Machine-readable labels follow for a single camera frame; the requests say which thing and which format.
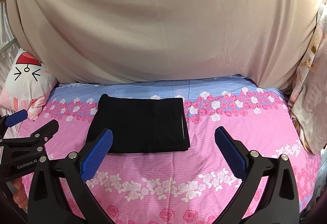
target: beige curtain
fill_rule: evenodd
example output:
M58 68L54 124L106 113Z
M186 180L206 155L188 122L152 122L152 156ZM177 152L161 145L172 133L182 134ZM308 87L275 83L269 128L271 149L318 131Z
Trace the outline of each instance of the beige curtain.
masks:
M241 74L291 87L324 0L7 0L21 46L62 83Z

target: black fabric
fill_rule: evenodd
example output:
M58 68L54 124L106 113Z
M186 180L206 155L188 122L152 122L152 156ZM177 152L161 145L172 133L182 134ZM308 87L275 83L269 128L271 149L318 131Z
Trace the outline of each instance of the black fabric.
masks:
M190 147L181 98L126 99L103 94L86 143L104 128L113 134L109 153L174 152Z

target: bed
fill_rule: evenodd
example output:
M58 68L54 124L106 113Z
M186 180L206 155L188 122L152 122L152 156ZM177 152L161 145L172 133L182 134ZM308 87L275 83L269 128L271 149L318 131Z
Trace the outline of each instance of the bed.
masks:
M48 157L58 159L79 151L104 93L125 98L182 97L191 141L186 152L106 156L86 184L115 223L212 223L241 183L215 145L213 135L218 126L263 156L287 154L296 176L299 210L312 198L320 156L309 155L301 146L283 94L257 88L241 76L112 86L61 85L52 91L38 120L22 122L18 137L29 136L56 119L59 131L46 144ZM130 118L138 112L126 110ZM31 180L32 174L23 179L27 191ZM62 181L62 185L71 209L81 216L67 183ZM254 212L264 185L263 180L246 215Z

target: cartoon character pillow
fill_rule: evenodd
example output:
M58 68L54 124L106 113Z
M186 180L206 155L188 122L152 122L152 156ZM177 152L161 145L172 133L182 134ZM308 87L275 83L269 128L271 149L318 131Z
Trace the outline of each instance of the cartoon character pillow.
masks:
M47 67L24 50L19 50L0 93L0 106L25 109L36 120L46 104L57 79Z

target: blue gripper pad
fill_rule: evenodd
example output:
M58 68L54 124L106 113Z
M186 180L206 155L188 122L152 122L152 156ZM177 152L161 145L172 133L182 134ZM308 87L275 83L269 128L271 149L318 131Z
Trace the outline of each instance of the blue gripper pad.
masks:
M94 177L101 162L112 146L112 140L112 132L107 129L81 162L80 176L84 183Z
M13 127L16 124L19 124L20 122L27 119L27 111L26 110L20 110L12 115L9 115L4 122L5 126L7 127Z
M233 143L232 137L220 126L215 131L215 142L236 178L246 179L246 160Z

